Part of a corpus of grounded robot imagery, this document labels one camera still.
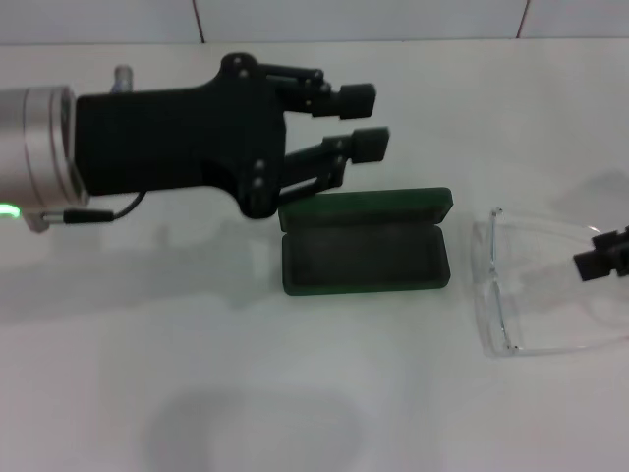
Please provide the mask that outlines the clear white glasses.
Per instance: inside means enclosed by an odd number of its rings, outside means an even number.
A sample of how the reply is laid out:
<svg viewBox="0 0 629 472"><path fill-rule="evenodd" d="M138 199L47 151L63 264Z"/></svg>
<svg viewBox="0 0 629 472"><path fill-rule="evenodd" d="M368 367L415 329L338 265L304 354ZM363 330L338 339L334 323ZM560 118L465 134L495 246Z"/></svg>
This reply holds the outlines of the clear white glasses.
<svg viewBox="0 0 629 472"><path fill-rule="evenodd" d="M476 320L492 357L541 356L629 345L629 276L583 281L573 257L621 230L494 207L475 222Z"/></svg>

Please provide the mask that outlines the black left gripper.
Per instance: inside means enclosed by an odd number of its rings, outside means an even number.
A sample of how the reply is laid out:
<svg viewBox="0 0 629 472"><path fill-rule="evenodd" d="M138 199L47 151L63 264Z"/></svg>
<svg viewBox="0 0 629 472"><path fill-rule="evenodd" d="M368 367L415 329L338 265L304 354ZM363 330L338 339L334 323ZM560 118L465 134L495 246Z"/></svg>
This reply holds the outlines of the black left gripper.
<svg viewBox="0 0 629 472"><path fill-rule="evenodd" d="M93 197L214 187L252 219L275 214L283 111L252 55L225 56L191 88L86 94L76 102L76 165Z"/></svg>

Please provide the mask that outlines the green glasses case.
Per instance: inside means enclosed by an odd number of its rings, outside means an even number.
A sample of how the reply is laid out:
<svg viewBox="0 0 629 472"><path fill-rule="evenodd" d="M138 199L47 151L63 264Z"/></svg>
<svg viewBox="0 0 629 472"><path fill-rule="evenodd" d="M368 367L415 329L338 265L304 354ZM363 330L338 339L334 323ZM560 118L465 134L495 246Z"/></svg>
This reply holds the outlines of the green glasses case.
<svg viewBox="0 0 629 472"><path fill-rule="evenodd" d="M446 187L322 194L283 206L281 276L290 296L445 287Z"/></svg>

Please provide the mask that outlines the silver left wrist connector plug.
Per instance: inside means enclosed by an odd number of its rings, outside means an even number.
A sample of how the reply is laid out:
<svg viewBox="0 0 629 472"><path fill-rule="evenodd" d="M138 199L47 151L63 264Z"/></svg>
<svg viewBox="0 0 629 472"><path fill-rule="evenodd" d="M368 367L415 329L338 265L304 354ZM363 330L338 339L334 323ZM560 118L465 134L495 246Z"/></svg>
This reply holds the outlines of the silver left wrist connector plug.
<svg viewBox="0 0 629 472"><path fill-rule="evenodd" d="M112 93L126 93L134 90L134 72L129 65L118 65L114 69Z"/></svg>

